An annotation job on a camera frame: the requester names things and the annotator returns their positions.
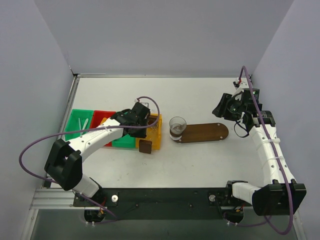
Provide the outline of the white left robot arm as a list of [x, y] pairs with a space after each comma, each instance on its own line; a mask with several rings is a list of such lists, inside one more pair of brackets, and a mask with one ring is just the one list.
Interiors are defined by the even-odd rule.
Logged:
[[101, 187], [83, 173], [83, 162], [104, 145], [126, 135], [146, 137], [146, 126], [151, 112], [148, 107], [136, 102], [131, 109], [118, 111], [98, 126], [99, 130], [88, 131], [69, 141], [56, 140], [50, 150], [44, 170], [65, 191], [73, 190], [84, 195], [92, 206], [101, 203]]

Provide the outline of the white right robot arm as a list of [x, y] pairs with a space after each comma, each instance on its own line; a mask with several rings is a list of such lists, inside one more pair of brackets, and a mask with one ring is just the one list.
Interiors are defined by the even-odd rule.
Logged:
[[234, 94], [224, 93], [213, 115], [234, 122], [246, 130], [256, 147], [263, 172], [263, 187], [246, 181], [229, 181], [232, 196], [253, 206], [258, 216], [294, 214], [307, 194], [297, 183], [280, 147], [276, 122], [269, 110], [259, 103], [259, 89], [241, 88]]

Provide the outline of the clear glass cup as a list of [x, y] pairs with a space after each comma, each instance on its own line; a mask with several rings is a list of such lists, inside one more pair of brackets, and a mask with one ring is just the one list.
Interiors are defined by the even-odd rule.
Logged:
[[170, 138], [174, 141], [181, 139], [184, 130], [187, 127], [187, 122], [180, 116], [175, 116], [169, 121]]

